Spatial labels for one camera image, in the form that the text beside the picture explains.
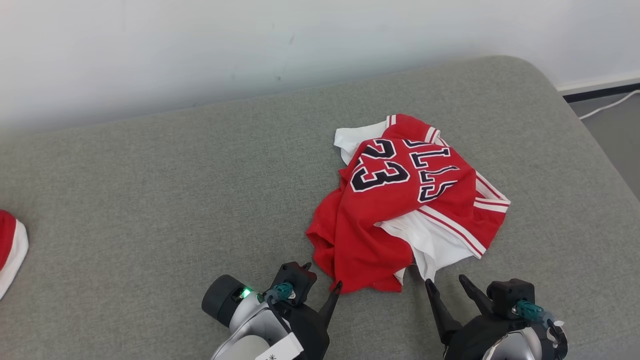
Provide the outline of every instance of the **red and white cloth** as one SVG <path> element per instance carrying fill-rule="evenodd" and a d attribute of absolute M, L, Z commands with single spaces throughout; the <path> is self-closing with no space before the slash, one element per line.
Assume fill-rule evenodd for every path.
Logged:
<path fill-rule="evenodd" d="M 335 145 L 348 167 L 307 236 L 343 291 L 401 291 L 414 256 L 432 279 L 439 268 L 480 258 L 504 221 L 507 198 L 416 118 L 338 129 Z"/>
<path fill-rule="evenodd" d="M 8 212 L 0 210 L 0 299 L 13 282 L 28 247 L 24 225 Z"/>

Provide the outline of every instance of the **red fabric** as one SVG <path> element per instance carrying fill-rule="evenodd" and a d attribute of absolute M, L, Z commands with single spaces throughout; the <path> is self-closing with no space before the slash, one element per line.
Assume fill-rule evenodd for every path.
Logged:
<path fill-rule="evenodd" d="M 340 188 L 316 209 L 307 230 L 314 260 L 335 282 L 343 282 L 344 293 L 402 289 L 394 273 L 412 263 L 411 247 L 376 222 L 422 206 L 474 222 L 476 171 L 452 148 L 423 142 L 430 128 L 398 114 L 382 140 L 360 144 L 349 166 L 340 170 Z M 375 181 L 376 174 L 388 181 Z"/>
<path fill-rule="evenodd" d="M 424 139 L 424 141 L 428 143 L 444 143 L 444 141 L 439 138 L 440 132 L 430 125 L 425 124 L 421 120 L 404 114 L 397 114 L 396 119 L 397 125 L 389 127 L 384 132 L 383 136 L 405 139 Z M 460 184 L 456 184 L 454 187 L 454 191 L 460 191 L 460 186 Z M 470 187 L 468 185 L 465 186 L 465 196 L 448 196 L 438 198 L 438 200 L 436 201 L 427 203 L 426 206 L 439 211 L 448 219 L 451 219 L 456 224 L 461 225 L 464 229 L 470 232 L 472 236 L 477 239 L 482 246 L 484 246 L 484 250 L 486 250 L 493 241 L 495 235 L 500 229 L 500 226 L 502 226 L 502 223 L 504 222 L 506 216 L 506 209 L 509 207 L 509 204 L 504 203 L 506 198 L 504 198 L 502 194 L 493 189 L 492 186 L 484 178 L 477 175 L 475 202 L 497 206 L 501 208 L 501 210 L 494 211 L 490 209 L 478 208 L 476 206 L 470 206 L 470 204 L 474 205 L 475 202 L 469 196 L 469 188 Z M 483 195 L 478 190 L 479 188 L 484 189 L 483 191 L 485 191 L 488 196 Z M 461 234 L 457 229 L 447 224 L 443 224 L 441 220 L 434 218 L 423 211 L 421 212 L 427 217 L 431 218 L 434 222 L 438 222 L 440 225 L 445 226 L 450 231 L 458 233 L 462 238 L 466 238 L 466 236 L 464 234 Z M 483 249 L 479 249 L 471 241 L 467 240 L 466 242 L 470 248 L 478 253 L 479 256 L 482 256 L 482 254 L 484 254 Z"/>
<path fill-rule="evenodd" d="M 15 224 L 15 218 L 11 214 L 0 210 L 0 269 L 4 267 L 11 252 Z"/>

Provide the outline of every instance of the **baseboard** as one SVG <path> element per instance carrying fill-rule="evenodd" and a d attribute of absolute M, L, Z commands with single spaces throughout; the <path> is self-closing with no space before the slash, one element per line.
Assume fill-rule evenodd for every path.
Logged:
<path fill-rule="evenodd" d="M 581 94 L 608 88 L 634 85 L 640 83 L 640 72 L 625 74 L 616 78 L 605 78 L 574 85 L 557 86 L 556 89 L 562 96 Z"/>
<path fill-rule="evenodd" d="M 593 91 L 589 91 L 589 92 L 581 92 L 579 94 L 565 95 L 563 97 L 564 97 L 564 100 L 566 102 L 571 103 L 571 102 L 576 102 L 576 101 L 596 99 L 598 97 L 605 97 L 605 96 L 619 95 L 619 94 L 628 94 L 628 93 L 636 91 L 636 90 L 640 90 L 640 83 L 635 83 L 635 84 L 630 84 L 630 85 L 623 85 L 623 86 L 616 86 L 614 88 L 593 90 Z"/>

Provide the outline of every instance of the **white label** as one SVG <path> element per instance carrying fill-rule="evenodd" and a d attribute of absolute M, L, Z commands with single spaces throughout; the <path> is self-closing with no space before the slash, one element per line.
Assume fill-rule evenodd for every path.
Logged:
<path fill-rule="evenodd" d="M 298 338 L 290 332 L 282 340 L 273 344 L 267 351 L 258 355 L 255 360 L 293 360 L 302 352 Z"/>

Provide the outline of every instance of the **gray floor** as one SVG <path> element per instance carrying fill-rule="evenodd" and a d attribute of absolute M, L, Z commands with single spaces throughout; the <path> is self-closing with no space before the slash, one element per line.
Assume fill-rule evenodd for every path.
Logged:
<path fill-rule="evenodd" d="M 626 94 L 569 104 L 576 115 L 622 99 Z M 582 121 L 600 144 L 622 178 L 640 199 L 640 94 Z"/>

